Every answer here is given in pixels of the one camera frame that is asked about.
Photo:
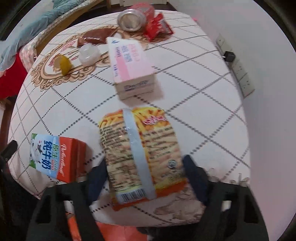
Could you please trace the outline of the red soda can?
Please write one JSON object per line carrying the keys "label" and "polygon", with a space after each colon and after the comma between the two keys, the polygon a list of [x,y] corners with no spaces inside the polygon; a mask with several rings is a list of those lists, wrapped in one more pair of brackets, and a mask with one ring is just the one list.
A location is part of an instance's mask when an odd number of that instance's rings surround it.
{"label": "red soda can", "polygon": [[155,9],[148,3],[136,3],[119,13],[117,23],[127,32],[142,30],[149,20],[154,18]]}

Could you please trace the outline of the red snack wrapper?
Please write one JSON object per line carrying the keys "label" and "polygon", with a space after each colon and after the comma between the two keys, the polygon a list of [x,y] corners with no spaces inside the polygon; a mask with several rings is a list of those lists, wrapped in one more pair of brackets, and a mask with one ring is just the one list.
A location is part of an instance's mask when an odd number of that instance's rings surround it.
{"label": "red snack wrapper", "polygon": [[174,32],[170,25],[166,22],[163,13],[158,13],[157,16],[149,20],[144,29],[144,36],[148,41],[153,41],[160,34],[172,35]]}

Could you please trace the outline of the yellow noodle snack bag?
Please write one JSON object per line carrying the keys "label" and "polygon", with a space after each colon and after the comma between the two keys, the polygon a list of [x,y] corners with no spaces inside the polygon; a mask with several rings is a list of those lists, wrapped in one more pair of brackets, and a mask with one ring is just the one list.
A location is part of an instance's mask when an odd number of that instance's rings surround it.
{"label": "yellow noodle snack bag", "polygon": [[99,122],[113,210],[181,191],[187,184],[175,131],[160,108],[123,108]]}

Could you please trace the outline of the brown sauce packet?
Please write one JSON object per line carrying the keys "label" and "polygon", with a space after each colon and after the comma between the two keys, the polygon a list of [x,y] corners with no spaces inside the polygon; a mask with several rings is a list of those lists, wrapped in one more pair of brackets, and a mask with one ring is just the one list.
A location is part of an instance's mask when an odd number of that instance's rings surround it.
{"label": "brown sauce packet", "polygon": [[105,44],[106,38],[111,37],[116,32],[116,28],[100,28],[87,31],[77,41],[77,47],[81,47],[87,43],[97,45]]}

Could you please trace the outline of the wooden bed with mattress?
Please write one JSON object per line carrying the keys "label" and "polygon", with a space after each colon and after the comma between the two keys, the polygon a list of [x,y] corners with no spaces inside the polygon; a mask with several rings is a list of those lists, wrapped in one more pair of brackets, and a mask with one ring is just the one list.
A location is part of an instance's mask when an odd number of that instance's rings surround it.
{"label": "wooden bed with mattress", "polygon": [[37,57],[53,37],[68,28],[79,16],[102,2],[103,6],[106,6],[108,10],[111,9],[111,1],[82,1],[77,6],[69,8],[66,13],[53,20],[53,22],[39,32],[36,37],[25,44],[21,48],[18,56],[26,71],[28,72],[32,68]]}

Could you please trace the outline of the red blanket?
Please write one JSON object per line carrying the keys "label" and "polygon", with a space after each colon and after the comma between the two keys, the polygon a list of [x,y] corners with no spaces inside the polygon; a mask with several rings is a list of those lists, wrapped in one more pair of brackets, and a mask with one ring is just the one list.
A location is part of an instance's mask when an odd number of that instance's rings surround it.
{"label": "red blanket", "polygon": [[20,52],[18,52],[13,65],[0,78],[1,100],[18,95],[27,74],[28,72],[20,59]]}

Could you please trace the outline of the clear plastic cup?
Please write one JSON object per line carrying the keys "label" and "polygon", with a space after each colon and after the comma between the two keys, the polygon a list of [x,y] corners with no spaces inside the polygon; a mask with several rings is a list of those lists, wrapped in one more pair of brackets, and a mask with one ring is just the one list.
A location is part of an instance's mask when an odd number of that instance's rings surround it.
{"label": "clear plastic cup", "polygon": [[95,64],[101,56],[101,53],[97,46],[87,43],[80,47],[79,61],[83,66],[90,66]]}

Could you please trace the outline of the milk carton blue red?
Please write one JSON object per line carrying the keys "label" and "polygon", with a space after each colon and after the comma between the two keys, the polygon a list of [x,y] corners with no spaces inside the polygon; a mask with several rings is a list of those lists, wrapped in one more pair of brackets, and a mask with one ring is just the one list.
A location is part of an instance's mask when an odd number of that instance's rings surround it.
{"label": "milk carton blue red", "polygon": [[65,183],[85,174],[86,143],[76,138],[31,134],[29,166]]}

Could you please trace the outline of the yellow fruit peel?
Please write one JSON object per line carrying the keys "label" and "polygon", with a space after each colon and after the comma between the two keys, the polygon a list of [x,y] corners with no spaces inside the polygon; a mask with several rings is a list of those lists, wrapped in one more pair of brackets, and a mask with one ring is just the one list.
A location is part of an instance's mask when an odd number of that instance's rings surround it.
{"label": "yellow fruit peel", "polygon": [[53,64],[55,69],[59,69],[63,76],[67,75],[72,68],[71,61],[64,55],[57,55]]}

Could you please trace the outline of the white patterned tablecloth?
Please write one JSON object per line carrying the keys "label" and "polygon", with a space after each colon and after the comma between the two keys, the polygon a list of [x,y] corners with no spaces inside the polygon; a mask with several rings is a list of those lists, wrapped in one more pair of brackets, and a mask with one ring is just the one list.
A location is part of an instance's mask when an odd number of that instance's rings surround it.
{"label": "white patterned tablecloth", "polygon": [[104,157],[99,126],[103,117],[123,108],[136,109],[141,131],[153,142],[174,133],[177,152],[191,155],[212,181],[247,185],[250,150],[240,90],[216,46],[188,15],[163,11],[173,30],[152,43],[123,30],[117,38],[140,41],[157,80],[152,92],[120,100],[114,87],[108,47],[100,60],[84,68],[77,40],[86,31],[116,27],[117,14],[99,16],[62,31],[46,45],[30,69],[11,117],[9,140],[18,150],[9,161],[13,179],[40,198],[57,180],[33,168],[38,156],[33,134],[76,138],[86,143],[85,171]]}

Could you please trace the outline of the black plug adapter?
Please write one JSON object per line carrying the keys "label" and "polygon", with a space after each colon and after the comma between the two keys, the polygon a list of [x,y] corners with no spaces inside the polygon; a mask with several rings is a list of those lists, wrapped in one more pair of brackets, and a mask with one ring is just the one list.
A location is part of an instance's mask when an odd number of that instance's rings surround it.
{"label": "black plug adapter", "polygon": [[233,52],[225,51],[223,59],[225,62],[232,63],[234,62],[236,55]]}

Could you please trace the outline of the wall power sockets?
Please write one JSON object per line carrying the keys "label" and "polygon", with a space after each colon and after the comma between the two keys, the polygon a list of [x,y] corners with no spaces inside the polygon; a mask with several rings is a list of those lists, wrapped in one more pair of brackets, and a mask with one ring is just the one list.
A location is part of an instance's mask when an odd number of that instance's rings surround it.
{"label": "wall power sockets", "polygon": [[[233,48],[229,45],[227,40],[221,34],[219,34],[216,38],[216,44],[222,57],[225,51],[233,52]],[[226,64],[230,68],[233,76],[235,77],[237,84],[242,92],[243,98],[246,98],[250,94],[252,94],[255,91],[254,84],[251,81],[247,70],[243,67],[243,64],[241,63],[240,59],[236,56],[234,62],[226,62]]]}

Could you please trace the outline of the blue quilt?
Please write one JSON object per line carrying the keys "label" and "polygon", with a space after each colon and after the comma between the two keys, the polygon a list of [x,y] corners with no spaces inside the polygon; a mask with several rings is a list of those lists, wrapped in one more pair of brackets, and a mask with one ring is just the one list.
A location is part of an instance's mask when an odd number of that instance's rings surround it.
{"label": "blue quilt", "polygon": [[34,39],[40,32],[46,29],[49,24],[53,23],[58,17],[67,13],[84,1],[53,1],[53,9],[43,13],[36,20],[25,27],[14,39],[5,41],[5,48],[1,50],[1,72],[9,69],[14,61],[15,56],[23,45]]}

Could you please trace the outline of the pink white toothpaste box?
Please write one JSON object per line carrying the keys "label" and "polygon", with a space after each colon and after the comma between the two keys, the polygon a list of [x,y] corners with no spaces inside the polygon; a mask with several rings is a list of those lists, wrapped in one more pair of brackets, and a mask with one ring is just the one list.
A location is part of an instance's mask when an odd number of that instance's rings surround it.
{"label": "pink white toothpaste box", "polygon": [[156,75],[141,43],[133,39],[108,37],[107,45],[119,99],[152,92]]}

